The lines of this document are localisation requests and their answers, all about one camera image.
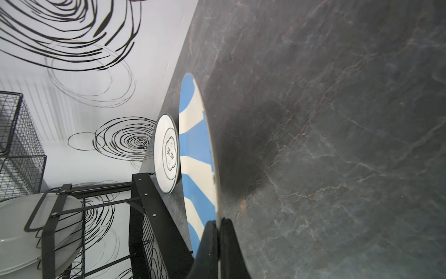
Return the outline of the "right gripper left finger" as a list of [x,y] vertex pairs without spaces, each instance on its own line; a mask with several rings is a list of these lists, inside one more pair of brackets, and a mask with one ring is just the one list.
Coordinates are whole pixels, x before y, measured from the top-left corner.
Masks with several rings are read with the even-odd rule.
[[218,278],[218,229],[215,221],[209,221],[203,231],[196,258],[187,279]]

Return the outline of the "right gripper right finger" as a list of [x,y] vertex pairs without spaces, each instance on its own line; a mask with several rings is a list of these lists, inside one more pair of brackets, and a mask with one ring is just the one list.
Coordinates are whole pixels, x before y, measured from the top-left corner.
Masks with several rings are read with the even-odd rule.
[[233,223],[227,218],[220,227],[220,262],[222,279],[251,279]]

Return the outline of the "blue striped plate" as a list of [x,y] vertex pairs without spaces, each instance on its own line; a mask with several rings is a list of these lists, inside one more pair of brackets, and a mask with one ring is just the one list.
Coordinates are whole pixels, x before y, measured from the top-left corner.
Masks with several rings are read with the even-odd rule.
[[221,189],[202,94],[193,74],[182,79],[179,104],[179,142],[182,188],[193,257],[204,227],[221,220]]
[[[1,278],[41,279],[43,228],[57,194],[26,195],[1,202]],[[55,275],[61,275],[81,250],[82,213],[59,216],[54,235]]]

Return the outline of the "white plate black flower outline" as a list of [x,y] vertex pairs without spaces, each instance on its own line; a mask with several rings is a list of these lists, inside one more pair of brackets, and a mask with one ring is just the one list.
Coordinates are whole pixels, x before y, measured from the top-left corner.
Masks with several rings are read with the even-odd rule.
[[177,127],[169,114],[159,117],[154,134],[154,173],[159,188],[170,194],[179,178],[180,148]]

